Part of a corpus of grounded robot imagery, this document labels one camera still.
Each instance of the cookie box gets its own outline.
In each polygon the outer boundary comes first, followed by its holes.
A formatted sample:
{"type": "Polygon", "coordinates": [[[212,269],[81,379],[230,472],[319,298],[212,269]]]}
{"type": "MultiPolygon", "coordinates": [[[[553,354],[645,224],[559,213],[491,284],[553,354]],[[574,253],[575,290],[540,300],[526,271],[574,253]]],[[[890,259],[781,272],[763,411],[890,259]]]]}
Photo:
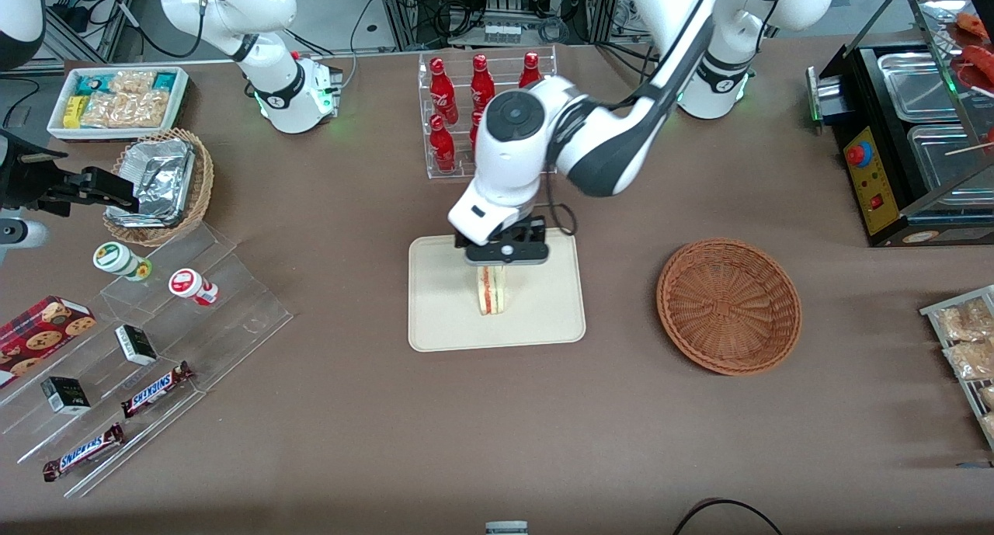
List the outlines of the cookie box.
{"type": "Polygon", "coordinates": [[[47,130],[49,134],[53,137],[57,137],[63,141],[90,141],[90,142],[100,142],[100,141],[120,141],[128,139],[136,139],[139,137],[147,137],[154,133],[161,133],[172,129],[173,124],[176,122],[177,117],[180,113],[180,106],[183,103],[183,94],[186,92],[186,86],[189,78],[187,72],[183,69],[177,67],[177,65],[128,65],[127,67],[110,67],[110,68],[79,68],[72,69],[65,75],[65,82],[63,83],[63,88],[59,93],[59,100],[56,102],[56,107],[52,110],[52,117],[49,118],[49,125],[47,125],[47,130]],[[159,127],[124,127],[124,128],[114,128],[114,129],[100,129],[100,128],[70,128],[63,125],[63,116],[65,114],[65,107],[68,105],[70,98],[77,94],[77,87],[79,82],[85,78],[92,78],[92,76],[97,75],[108,75],[113,74],[115,71],[122,71],[122,69],[134,69],[135,71],[155,71],[159,74],[175,74],[176,79],[173,82],[172,88],[169,93],[169,102],[166,104],[166,113],[162,118],[162,123],[159,127]]]}
{"type": "Polygon", "coordinates": [[[95,323],[89,308],[63,298],[45,297],[0,326],[0,387],[25,375],[95,323]]]}

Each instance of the yellow control panel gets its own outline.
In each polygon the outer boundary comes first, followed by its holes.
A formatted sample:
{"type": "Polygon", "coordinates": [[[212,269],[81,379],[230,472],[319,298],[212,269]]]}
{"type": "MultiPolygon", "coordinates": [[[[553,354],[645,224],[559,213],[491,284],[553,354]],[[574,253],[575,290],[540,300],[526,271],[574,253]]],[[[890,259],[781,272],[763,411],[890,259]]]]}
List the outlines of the yellow control panel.
{"type": "Polygon", "coordinates": [[[880,163],[877,143],[867,127],[842,150],[846,157],[849,175],[853,177],[856,199],[860,203],[863,221],[870,234],[883,231],[888,224],[901,217],[894,192],[887,181],[884,165],[880,163]]]}

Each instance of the yogurt bottle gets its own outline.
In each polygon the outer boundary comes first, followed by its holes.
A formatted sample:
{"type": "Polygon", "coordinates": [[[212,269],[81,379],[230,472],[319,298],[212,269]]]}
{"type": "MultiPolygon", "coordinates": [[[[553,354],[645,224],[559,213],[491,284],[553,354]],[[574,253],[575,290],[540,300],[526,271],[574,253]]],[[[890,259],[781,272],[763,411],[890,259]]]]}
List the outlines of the yogurt bottle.
{"type": "Polygon", "coordinates": [[[180,298],[189,298],[201,306],[217,301],[217,284],[210,284],[202,274],[192,269],[181,269],[169,280],[169,291],[180,298]]]}
{"type": "Polygon", "coordinates": [[[135,255],[119,241],[100,245],[93,252],[93,265],[102,272],[122,276],[127,280],[146,280],[152,273],[152,262],[141,255],[135,255]]]}

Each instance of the red button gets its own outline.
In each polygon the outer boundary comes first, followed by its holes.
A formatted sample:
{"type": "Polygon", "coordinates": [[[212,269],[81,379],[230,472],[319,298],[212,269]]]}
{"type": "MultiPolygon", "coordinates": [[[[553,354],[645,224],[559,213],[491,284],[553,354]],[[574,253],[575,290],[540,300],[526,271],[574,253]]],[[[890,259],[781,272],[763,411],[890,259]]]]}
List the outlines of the red button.
{"type": "Polygon", "coordinates": [[[849,147],[849,150],[846,151],[846,162],[853,166],[857,166],[862,163],[865,157],[866,151],[864,151],[863,147],[860,145],[849,147]]]}

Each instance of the snickers wrapper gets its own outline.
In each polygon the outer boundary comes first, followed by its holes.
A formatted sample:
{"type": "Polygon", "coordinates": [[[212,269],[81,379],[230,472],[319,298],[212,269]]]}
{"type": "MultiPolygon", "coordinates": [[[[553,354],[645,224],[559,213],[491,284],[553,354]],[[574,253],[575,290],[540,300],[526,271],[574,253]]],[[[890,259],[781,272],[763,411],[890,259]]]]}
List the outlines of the snickers wrapper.
{"type": "Polygon", "coordinates": [[[56,481],[61,475],[67,474],[73,467],[82,464],[84,461],[92,460],[97,454],[109,450],[110,447],[124,445],[124,430],[121,425],[114,423],[107,429],[107,432],[89,442],[82,444],[77,449],[65,454],[60,460],[51,460],[42,469],[45,482],[56,481]]]}
{"type": "Polygon", "coordinates": [[[146,387],[144,390],[135,394],[134,397],[121,403],[121,408],[124,410],[124,418],[130,419],[134,417],[142,408],[148,407],[153,401],[171,392],[176,386],[180,385],[180,382],[183,382],[192,375],[193,372],[184,360],[176,368],[171,369],[165,376],[156,380],[151,386],[146,387]]]}

